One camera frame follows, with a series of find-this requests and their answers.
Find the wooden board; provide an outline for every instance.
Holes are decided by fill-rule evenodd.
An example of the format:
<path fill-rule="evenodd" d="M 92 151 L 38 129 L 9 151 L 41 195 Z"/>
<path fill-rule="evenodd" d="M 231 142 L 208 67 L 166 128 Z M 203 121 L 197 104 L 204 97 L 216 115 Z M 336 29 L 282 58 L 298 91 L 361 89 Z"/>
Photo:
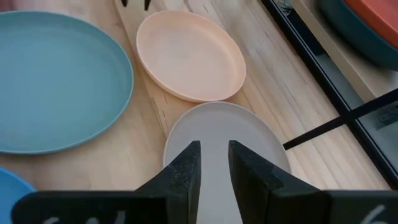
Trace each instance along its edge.
<path fill-rule="evenodd" d="M 103 29 L 134 66 L 134 93 L 108 131 L 75 149 L 42 156 L 0 155 L 38 189 L 136 189 L 162 168 L 164 143 L 174 122 L 195 104 L 158 87 L 136 57 L 141 21 L 162 9 L 191 9 L 226 29 L 241 48 L 246 82 L 228 101 L 255 112 L 281 142 L 338 116 L 311 74 L 256 0 L 13 0 L 14 9 L 39 9 L 79 17 Z M 360 145 L 340 127 L 287 151 L 292 173 L 321 189 L 388 189 Z"/>
<path fill-rule="evenodd" d="M 358 95 L 371 101 L 398 88 L 398 72 L 379 68 L 360 56 L 326 23 L 317 0 L 293 0 L 293 7 Z"/>

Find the plate rim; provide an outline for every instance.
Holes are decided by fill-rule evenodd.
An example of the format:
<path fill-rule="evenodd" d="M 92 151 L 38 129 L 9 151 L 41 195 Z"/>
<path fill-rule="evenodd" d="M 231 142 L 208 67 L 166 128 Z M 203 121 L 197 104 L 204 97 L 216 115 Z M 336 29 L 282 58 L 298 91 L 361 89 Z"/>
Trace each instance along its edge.
<path fill-rule="evenodd" d="M 122 48 L 122 46 L 119 44 L 119 42 L 117 42 L 114 38 L 112 38 L 109 34 L 107 34 L 105 31 L 103 31 L 102 29 L 100 29 L 99 27 L 96 27 L 94 24 L 84 21 L 83 19 L 79 19 L 77 17 L 73 17 L 73 16 L 69 16 L 67 14 L 62 14 L 59 12 L 50 12 L 50 11 L 41 11 L 41 10 L 20 10 L 20 11 L 5 11 L 5 12 L 0 12 L 0 17 L 2 15 L 6 15 L 6 14 L 38 14 L 38 15 L 45 15 L 45 16 L 55 16 L 55 17 L 61 17 L 63 20 L 69 20 L 69 21 L 73 21 L 73 22 L 79 22 L 81 24 L 83 24 L 84 26 L 89 27 L 90 29 L 94 29 L 99 31 L 99 33 L 103 36 L 105 36 L 108 41 L 113 42 L 116 44 L 116 47 L 118 48 L 118 50 L 121 50 L 121 56 L 125 57 L 127 59 L 127 61 L 129 62 L 129 72 L 131 73 L 131 87 L 129 90 L 129 94 L 127 97 L 127 100 L 125 102 L 125 104 L 123 105 L 123 107 L 121 108 L 120 112 L 118 113 L 118 115 L 115 116 L 114 119 L 112 119 L 110 121 L 110 123 L 108 123 L 106 126 L 104 126 L 102 129 L 100 129 L 99 131 L 94 132 L 92 135 L 90 135 L 87 138 L 83 138 L 80 141 L 77 142 L 73 142 L 70 143 L 69 145 L 66 146 L 61 146 L 61 147 L 57 147 L 57 148 L 51 148 L 51 149 L 41 149 L 41 150 L 36 150 L 36 151 L 10 151 L 10 150 L 4 150 L 2 147 L 0 147 L 0 153 L 3 154 L 20 154 L 20 155 L 39 155 L 39 154 L 50 154 L 50 153 L 55 153 L 55 152 L 60 152 L 60 151 L 64 151 L 67 149 L 71 149 L 74 147 L 77 147 L 79 145 L 82 145 L 90 140 L 93 140 L 94 138 L 100 136 L 101 134 L 103 134 L 108 128 L 110 128 L 120 117 L 121 115 L 124 113 L 124 111 L 126 110 L 128 104 L 131 101 L 131 96 L 132 96 L 132 91 L 134 89 L 134 68 L 132 66 L 131 60 L 128 56 L 128 54 L 126 53 L 126 51 Z"/>
<path fill-rule="evenodd" d="M 178 118 L 178 120 L 174 123 L 172 129 L 171 129 L 170 132 L 169 132 L 169 135 L 167 136 L 167 140 L 166 140 L 166 143 L 165 143 L 165 146 L 164 146 L 164 150 L 163 150 L 163 159 L 162 159 L 162 168 L 163 168 L 163 169 L 168 165 L 168 164 L 166 164 L 166 160 L 165 160 L 165 158 L 166 158 L 166 153 L 167 153 L 167 146 L 169 145 L 170 135 L 171 135 L 171 133 L 173 132 L 173 130 L 175 129 L 176 125 L 181 121 L 181 119 L 183 119 L 187 114 L 191 113 L 193 110 L 195 110 L 195 109 L 197 109 L 197 108 L 199 108 L 199 107 L 201 107 L 201 106 L 206 106 L 206 105 L 210 105 L 210 104 L 224 104 L 224 105 L 235 106 L 235 107 L 237 107 L 238 109 L 244 110 L 245 112 L 251 114 L 251 115 L 254 116 L 256 119 L 258 119 L 259 121 L 261 121 L 261 122 L 263 123 L 263 125 L 265 125 L 267 128 L 269 128 L 269 130 L 271 131 L 271 133 L 272 133 L 272 134 L 275 136 L 275 138 L 278 140 L 278 142 L 279 142 L 279 144 L 280 144 L 280 146 L 281 146 L 281 149 L 284 150 L 283 144 L 281 143 L 281 141 L 279 140 L 279 138 L 276 136 L 276 134 L 275 134 L 275 133 L 271 130 L 271 128 L 270 128 L 262 119 L 260 119 L 255 113 L 253 113 L 252 111 L 246 109 L 245 107 L 243 107 L 243 106 L 241 106 L 241 105 L 237 105 L 237 104 L 235 104 L 235 103 L 230 103 L 230 102 L 225 102 L 225 101 L 211 101 L 211 102 L 206 102 L 206 103 L 202 103 L 202 104 L 199 104 L 199 105 L 194 106 L 193 108 L 191 108 L 191 109 L 189 109 L 188 111 L 186 111 L 183 115 L 181 115 L 181 116 Z M 290 165 L 289 158 L 287 157 L 286 150 L 284 150 L 284 154 L 285 154 L 285 157 L 286 157 L 286 160 L 287 160 L 287 164 L 288 164 L 289 167 L 288 167 L 288 170 L 284 170 L 283 168 L 281 168 L 281 169 L 283 169 L 285 172 L 288 172 L 288 173 L 291 174 L 291 173 L 292 173 L 292 166 Z"/>
<path fill-rule="evenodd" d="M 184 93 L 180 93 L 180 92 L 177 92 L 177 91 L 171 89 L 169 86 L 165 85 L 162 81 L 160 81 L 160 80 L 149 70 L 147 64 L 144 62 L 144 60 L 143 60 L 142 57 L 141 57 L 140 47 L 139 47 L 140 45 L 139 45 L 139 41 L 138 41 L 139 34 L 140 34 L 140 31 L 141 31 L 141 29 L 142 29 L 143 24 L 145 24 L 150 18 L 159 16 L 159 15 L 164 14 L 164 13 L 182 13 L 182 14 L 186 14 L 187 16 L 192 16 L 192 17 L 196 17 L 196 18 L 198 18 L 198 19 L 204 20 L 204 21 L 210 23 L 211 26 L 215 26 L 220 32 L 222 32 L 224 35 L 226 35 L 226 36 L 228 37 L 229 40 L 232 41 L 233 45 L 239 50 L 239 56 L 238 56 L 238 57 L 241 57 L 241 61 L 243 62 L 243 70 L 244 70 L 243 74 L 241 75 L 241 76 L 242 76 L 242 82 L 241 82 L 241 83 L 238 83 L 238 82 L 237 82 L 237 83 L 238 83 L 238 87 L 237 87 L 235 90 L 233 90 L 230 94 L 228 94 L 228 95 L 226 95 L 226 96 L 224 96 L 224 97 L 222 97 L 222 98 L 215 98 L 215 99 L 201 99 L 201 98 L 196 98 L 196 97 L 188 96 L 188 95 L 186 95 L 186 94 L 184 94 Z M 246 65 L 246 61 L 245 61 L 245 59 L 244 59 L 244 56 L 243 56 L 243 53 L 242 53 L 240 47 L 239 47 L 238 44 L 236 43 L 236 41 L 235 41 L 223 28 L 221 28 L 217 23 L 213 22 L 212 20 L 210 20 L 210 19 L 208 19 L 208 18 L 206 18 L 206 17 L 204 17 L 204 16 L 201 16 L 201 15 L 199 15 L 199 14 L 195 14 L 195 13 L 190 12 L 190 11 L 175 10 L 175 9 L 166 9 L 166 10 L 162 10 L 162 11 L 155 12 L 155 13 L 151 14 L 150 16 L 147 16 L 147 17 L 140 23 L 139 28 L 138 28 L 138 30 L 137 30 L 137 35 L 136 35 L 136 49 L 137 49 L 137 54 L 138 54 L 139 60 L 141 61 L 142 66 L 144 67 L 144 69 L 145 69 L 145 71 L 148 73 L 148 75 L 151 77 L 151 79 L 152 79 L 153 81 L 155 81 L 156 84 L 158 84 L 163 90 L 165 90 L 165 91 L 167 91 L 168 93 L 170 93 L 171 95 L 176 96 L 177 98 L 180 98 L 180 99 L 183 99 L 183 100 L 187 100 L 187 101 L 191 101 L 191 102 L 196 102 L 196 103 L 213 102 L 213 101 L 222 101 L 222 100 L 226 100 L 226 99 L 232 97 L 233 95 L 235 95 L 240 89 L 242 89 L 242 86 L 243 86 L 243 84 L 244 84 L 244 82 L 245 82 L 245 80 L 246 80 L 246 74 L 247 74 L 247 65 Z"/>
<path fill-rule="evenodd" d="M 24 180 L 22 177 L 18 176 L 17 174 L 11 172 L 10 170 L 0 167 L 0 174 L 5 174 L 9 177 L 12 177 L 13 179 L 16 179 L 18 182 L 20 182 L 22 185 L 27 187 L 30 192 L 36 192 L 36 189 L 33 187 L 32 184 L 30 184 L 28 181 Z"/>

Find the plate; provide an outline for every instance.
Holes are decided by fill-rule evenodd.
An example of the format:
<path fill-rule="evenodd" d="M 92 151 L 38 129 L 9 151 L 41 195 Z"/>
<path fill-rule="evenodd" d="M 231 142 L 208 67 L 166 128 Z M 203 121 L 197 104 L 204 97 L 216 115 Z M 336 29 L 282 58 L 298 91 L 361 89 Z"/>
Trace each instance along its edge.
<path fill-rule="evenodd" d="M 94 138 L 121 115 L 132 84 L 124 50 L 95 26 L 0 13 L 0 152 L 55 152 Z"/>
<path fill-rule="evenodd" d="M 35 192 L 26 181 L 0 167 L 0 223 L 11 224 L 11 210 L 23 196 Z"/>
<path fill-rule="evenodd" d="M 238 105 L 210 102 L 186 112 L 169 134 L 164 166 L 194 140 L 201 144 L 198 224 L 242 223 L 229 174 L 229 140 L 238 140 L 290 172 L 285 149 L 275 134 L 256 115 Z"/>
<path fill-rule="evenodd" d="M 246 77 L 234 40 L 214 22 L 187 11 L 147 17 L 137 33 L 137 51 L 159 86 L 188 101 L 227 99 Z"/>

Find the light blue plate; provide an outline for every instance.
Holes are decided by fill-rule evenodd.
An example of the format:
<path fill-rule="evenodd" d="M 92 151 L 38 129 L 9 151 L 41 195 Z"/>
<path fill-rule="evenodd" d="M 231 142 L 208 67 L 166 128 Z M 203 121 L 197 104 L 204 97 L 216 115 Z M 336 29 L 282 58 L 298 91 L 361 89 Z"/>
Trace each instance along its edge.
<path fill-rule="evenodd" d="M 112 125 L 132 93 L 128 56 L 95 26 L 50 12 L 0 13 L 0 152 L 40 154 Z"/>
<path fill-rule="evenodd" d="M 11 210 L 23 196 L 35 189 L 17 175 L 0 167 L 0 223 L 11 224 Z"/>

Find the teal bowl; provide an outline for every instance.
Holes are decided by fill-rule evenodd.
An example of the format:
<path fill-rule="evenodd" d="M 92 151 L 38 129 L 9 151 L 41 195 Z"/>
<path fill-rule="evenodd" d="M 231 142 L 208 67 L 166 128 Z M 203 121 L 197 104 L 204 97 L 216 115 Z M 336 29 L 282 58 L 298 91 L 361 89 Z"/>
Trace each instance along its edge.
<path fill-rule="evenodd" d="M 97 27 L 50 12 L 0 13 L 0 152 L 93 139 L 120 117 L 132 89 L 128 56 Z"/>
<path fill-rule="evenodd" d="M 368 60 L 398 71 L 398 49 L 371 29 L 344 0 L 319 0 L 319 8 L 345 40 Z"/>

